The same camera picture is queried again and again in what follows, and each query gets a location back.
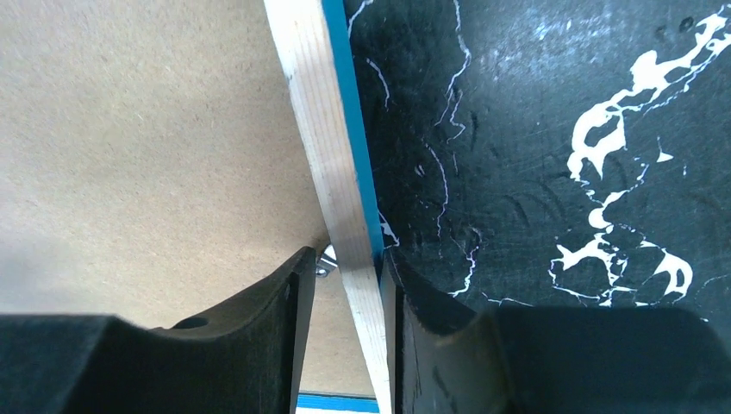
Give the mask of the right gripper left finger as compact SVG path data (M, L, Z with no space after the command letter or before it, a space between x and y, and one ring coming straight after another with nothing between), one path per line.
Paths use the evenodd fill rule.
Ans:
M112 315L4 315L4 413L292 413L316 282L304 247L169 329Z

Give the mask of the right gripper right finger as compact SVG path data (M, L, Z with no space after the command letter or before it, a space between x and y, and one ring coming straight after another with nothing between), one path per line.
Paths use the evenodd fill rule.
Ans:
M382 267L395 413L727 413L730 349L691 311L476 312L398 253Z

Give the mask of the brown cardboard backing board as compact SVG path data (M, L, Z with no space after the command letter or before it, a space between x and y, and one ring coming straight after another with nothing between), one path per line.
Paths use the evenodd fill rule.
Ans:
M169 327L326 243L261 1L2 2L2 312Z

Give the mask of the blue wooden picture frame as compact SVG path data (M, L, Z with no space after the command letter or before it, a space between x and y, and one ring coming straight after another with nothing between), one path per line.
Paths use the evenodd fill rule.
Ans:
M378 408L392 413L377 271L384 243L344 3L265 8Z

